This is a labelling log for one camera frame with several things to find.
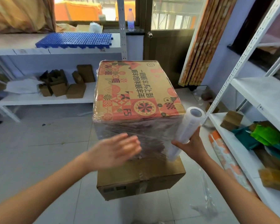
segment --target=door knob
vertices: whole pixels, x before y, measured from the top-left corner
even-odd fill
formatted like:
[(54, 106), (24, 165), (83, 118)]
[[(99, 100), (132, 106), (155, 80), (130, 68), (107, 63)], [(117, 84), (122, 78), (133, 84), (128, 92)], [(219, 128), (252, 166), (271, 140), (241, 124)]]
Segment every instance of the door knob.
[(152, 38), (152, 37), (153, 37), (153, 34), (152, 34), (151, 32), (148, 32), (148, 33), (147, 33), (147, 37)]

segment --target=box wrapped in plastic film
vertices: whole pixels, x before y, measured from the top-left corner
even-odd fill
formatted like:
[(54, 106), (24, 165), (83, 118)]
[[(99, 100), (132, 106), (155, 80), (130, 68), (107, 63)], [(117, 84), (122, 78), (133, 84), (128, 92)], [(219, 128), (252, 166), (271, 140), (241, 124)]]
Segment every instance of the box wrapped in plastic film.
[(93, 124), (98, 139), (126, 132), (141, 142), (136, 158), (166, 156), (185, 109), (160, 64), (101, 61), (97, 76)]

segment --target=right forearm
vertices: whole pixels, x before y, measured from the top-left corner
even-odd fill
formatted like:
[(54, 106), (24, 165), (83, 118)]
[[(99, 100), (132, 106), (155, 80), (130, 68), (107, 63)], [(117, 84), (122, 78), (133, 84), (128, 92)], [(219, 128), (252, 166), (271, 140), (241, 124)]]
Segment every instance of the right forearm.
[(211, 178), (241, 224), (280, 224), (280, 218), (275, 213), (228, 176), (209, 156), (198, 164)]

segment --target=left forearm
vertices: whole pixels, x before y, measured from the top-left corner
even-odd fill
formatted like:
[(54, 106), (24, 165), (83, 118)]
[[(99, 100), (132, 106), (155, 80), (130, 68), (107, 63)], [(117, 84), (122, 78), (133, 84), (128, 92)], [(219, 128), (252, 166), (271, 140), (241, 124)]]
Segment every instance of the left forearm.
[(0, 224), (33, 223), (51, 203), (88, 173), (82, 154), (50, 177), (0, 204)]

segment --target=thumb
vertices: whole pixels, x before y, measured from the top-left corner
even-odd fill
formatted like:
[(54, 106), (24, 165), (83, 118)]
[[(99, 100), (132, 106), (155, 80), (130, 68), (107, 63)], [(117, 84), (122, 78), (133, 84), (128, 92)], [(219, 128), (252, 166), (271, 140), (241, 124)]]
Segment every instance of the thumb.
[(175, 145), (176, 147), (180, 148), (181, 150), (183, 150), (183, 147), (184, 147), (184, 144), (183, 143), (180, 143), (178, 142), (177, 140), (173, 140), (171, 142), (172, 145)]

